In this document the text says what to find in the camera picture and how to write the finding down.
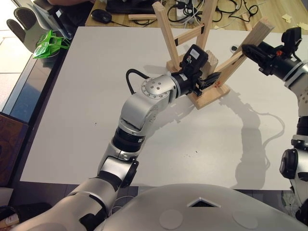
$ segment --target computer mouse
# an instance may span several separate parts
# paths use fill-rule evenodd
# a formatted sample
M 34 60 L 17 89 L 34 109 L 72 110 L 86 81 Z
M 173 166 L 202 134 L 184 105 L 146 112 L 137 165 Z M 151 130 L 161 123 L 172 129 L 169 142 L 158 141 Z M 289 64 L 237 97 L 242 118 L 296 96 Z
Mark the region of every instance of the computer mouse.
M 110 23 L 112 20 L 111 14 L 101 9 L 96 9 L 92 11 L 91 17 L 93 18 L 93 20 L 104 24 Z

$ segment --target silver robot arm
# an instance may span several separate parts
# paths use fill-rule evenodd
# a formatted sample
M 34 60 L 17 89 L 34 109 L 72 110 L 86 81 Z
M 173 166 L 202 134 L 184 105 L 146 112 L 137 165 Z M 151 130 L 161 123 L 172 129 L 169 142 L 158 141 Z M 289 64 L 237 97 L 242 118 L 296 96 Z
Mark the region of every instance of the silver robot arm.
M 297 97 L 299 120 L 291 140 L 294 148 L 283 153 L 280 173 L 290 180 L 300 206 L 296 218 L 308 225 L 308 63 L 295 55 L 301 40 L 301 28 L 297 27 L 283 33 L 284 46 L 274 48 L 262 42 L 258 47 L 243 45 L 242 49 L 262 73 L 280 78 Z
M 140 91 L 124 103 L 118 128 L 102 157 L 97 176 L 14 231 L 92 231 L 102 224 L 111 215 L 119 188 L 131 184 L 139 164 L 136 159 L 158 113 L 181 95 L 214 82 L 200 79 L 200 68 L 207 58 L 202 49 L 193 45 L 183 58 L 181 71 L 145 80 Z

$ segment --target green bag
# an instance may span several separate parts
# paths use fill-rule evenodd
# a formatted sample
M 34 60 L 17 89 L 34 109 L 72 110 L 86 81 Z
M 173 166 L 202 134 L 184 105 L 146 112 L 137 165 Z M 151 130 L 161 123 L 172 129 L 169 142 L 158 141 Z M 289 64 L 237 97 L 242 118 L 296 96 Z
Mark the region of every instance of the green bag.
M 48 58 L 59 51 L 59 49 L 69 49 L 70 42 L 64 37 L 58 37 L 52 30 L 42 35 L 34 51 L 33 58 L 43 59 Z

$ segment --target white tabletop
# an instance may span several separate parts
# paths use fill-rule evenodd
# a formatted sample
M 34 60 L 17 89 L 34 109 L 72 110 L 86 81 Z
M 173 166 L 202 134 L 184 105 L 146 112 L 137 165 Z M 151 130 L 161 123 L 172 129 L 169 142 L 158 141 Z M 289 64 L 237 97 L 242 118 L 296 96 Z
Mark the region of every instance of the white tabletop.
M 173 29 L 174 35 L 183 29 Z M 248 32 L 211 30 L 206 50 L 220 62 Z M 280 45 L 281 34 L 267 43 Z M 178 48 L 185 53 L 194 40 Z M 308 37 L 297 55 L 307 58 Z M 79 184 L 97 166 L 129 97 L 125 73 L 166 72 L 159 28 L 79 27 L 52 91 L 21 180 Z M 142 79 L 132 77 L 137 89 Z M 187 96 L 158 115 L 133 185 L 207 183 L 236 189 L 287 190 L 282 153 L 296 131 L 297 100 L 283 82 L 250 60 L 227 81 L 231 92 L 196 110 Z

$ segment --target mesh chair back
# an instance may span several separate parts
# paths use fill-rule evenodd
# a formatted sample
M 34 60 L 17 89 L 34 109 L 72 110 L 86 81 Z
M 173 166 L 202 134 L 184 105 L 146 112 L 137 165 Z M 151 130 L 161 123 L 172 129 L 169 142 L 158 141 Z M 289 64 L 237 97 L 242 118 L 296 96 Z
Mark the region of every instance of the mesh chair back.
M 14 16 L 25 28 L 29 30 L 37 22 L 37 17 L 34 12 L 26 7 L 18 7 L 14 10 Z
M 8 19 L 6 21 L 6 25 L 8 25 L 9 29 L 22 41 L 25 41 L 26 33 L 24 29 L 21 28 L 18 22 L 13 19 Z

